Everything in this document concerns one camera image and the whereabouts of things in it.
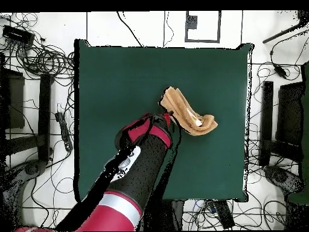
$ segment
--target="black cable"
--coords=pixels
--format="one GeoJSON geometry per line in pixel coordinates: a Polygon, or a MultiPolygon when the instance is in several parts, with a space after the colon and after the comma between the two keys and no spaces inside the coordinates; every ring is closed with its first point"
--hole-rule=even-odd
{"type": "Polygon", "coordinates": [[[42,207],[43,209],[45,209],[45,210],[47,211],[47,216],[46,216],[45,220],[42,222],[42,224],[41,224],[41,226],[40,226],[40,227],[42,228],[43,225],[44,225],[44,223],[46,222],[48,216],[49,216],[49,211],[48,211],[48,209],[46,209],[44,206],[42,206],[40,203],[38,203],[38,202],[34,199],[34,197],[33,197],[33,191],[34,191],[35,188],[36,188],[36,177],[35,177],[35,179],[34,179],[34,185],[33,185],[32,191],[31,191],[31,198],[32,198],[32,200],[33,200],[34,203],[36,203],[38,206],[42,207]]]}
{"type": "MultiPolygon", "coordinates": [[[[277,201],[277,200],[270,200],[270,201],[268,201],[268,202],[266,202],[266,203],[264,204],[264,207],[263,207],[263,215],[264,215],[265,223],[266,223],[267,228],[268,228],[269,230],[272,230],[272,229],[269,227],[269,224],[268,224],[268,221],[269,221],[269,220],[266,218],[265,212],[266,212],[266,206],[267,206],[269,203],[272,203],[272,202],[275,202],[275,203],[277,203],[277,204],[281,204],[281,205],[283,205],[283,206],[286,208],[286,205],[284,205],[282,202],[277,201]]],[[[283,221],[280,221],[280,220],[278,220],[278,219],[276,219],[276,221],[280,222],[280,223],[283,224],[283,226],[285,227],[285,223],[284,223],[283,221]]]]}
{"type": "Polygon", "coordinates": [[[167,13],[167,21],[166,21],[166,24],[168,25],[168,27],[170,28],[170,30],[173,32],[173,35],[171,37],[171,39],[169,41],[167,41],[165,44],[164,44],[164,47],[173,40],[173,37],[174,37],[174,30],[171,29],[170,25],[167,23],[168,22],[168,16],[170,15],[170,11],[168,11],[167,13]]]}
{"type": "Polygon", "coordinates": [[[117,11],[117,15],[119,17],[119,19],[121,20],[121,22],[130,30],[130,32],[132,33],[132,35],[134,36],[135,40],[137,41],[137,43],[139,44],[140,47],[143,47],[143,45],[141,45],[141,43],[139,42],[139,40],[136,38],[136,36],[134,35],[133,31],[131,30],[131,28],[121,19],[119,12],[117,11]]]}

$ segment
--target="green mat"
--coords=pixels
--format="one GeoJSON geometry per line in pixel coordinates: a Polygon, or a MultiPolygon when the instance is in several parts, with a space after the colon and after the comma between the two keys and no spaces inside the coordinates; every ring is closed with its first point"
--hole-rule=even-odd
{"type": "MultiPolygon", "coordinates": [[[[218,128],[199,137],[182,133],[164,198],[244,198],[251,44],[237,50],[124,48],[89,47],[80,40],[79,46],[81,199],[116,154],[116,133],[147,112],[161,113],[158,101],[169,86],[179,88],[199,114],[214,115],[218,128]]],[[[176,129],[174,145],[178,137],[176,129]]]]}

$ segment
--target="cable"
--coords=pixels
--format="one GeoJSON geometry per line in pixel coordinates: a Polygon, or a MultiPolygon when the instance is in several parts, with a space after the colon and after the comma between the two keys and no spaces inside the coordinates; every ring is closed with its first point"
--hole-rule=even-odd
{"type": "MultiPolygon", "coordinates": [[[[168,21],[168,16],[170,15],[170,11],[168,11],[168,13],[167,13],[167,21],[168,21]]],[[[167,23],[167,25],[168,25],[168,27],[170,28],[170,30],[173,32],[173,35],[172,35],[172,37],[171,37],[171,39],[169,40],[169,41],[167,41],[165,44],[164,44],[164,47],[169,43],[169,42],[171,42],[172,40],[173,40],[173,37],[174,37],[174,31],[171,29],[171,27],[170,27],[170,25],[167,23]]]]}
{"type": "Polygon", "coordinates": [[[43,228],[43,225],[44,225],[44,223],[46,222],[46,220],[47,220],[47,218],[48,218],[48,216],[49,216],[49,211],[48,211],[48,209],[46,209],[44,206],[42,206],[40,203],[38,203],[35,199],[34,199],[34,197],[33,197],[33,191],[34,191],[34,189],[36,188],[36,177],[35,177],[35,179],[34,179],[34,185],[33,185],[33,188],[32,188],[32,191],[31,191],[31,198],[32,198],[32,200],[33,200],[33,202],[34,203],[36,203],[38,206],[40,206],[40,207],[42,207],[43,209],[45,209],[46,211],[47,211],[47,216],[46,216],[46,218],[45,218],[45,220],[42,222],[42,224],[41,224],[41,228],[43,228]]]}
{"type": "Polygon", "coordinates": [[[134,35],[133,31],[131,30],[131,28],[121,19],[119,12],[117,11],[117,15],[119,17],[119,20],[130,30],[131,34],[134,36],[135,40],[137,41],[137,43],[139,44],[140,47],[144,47],[143,45],[141,45],[141,43],[139,42],[139,40],[136,38],[136,36],[134,35]]]}

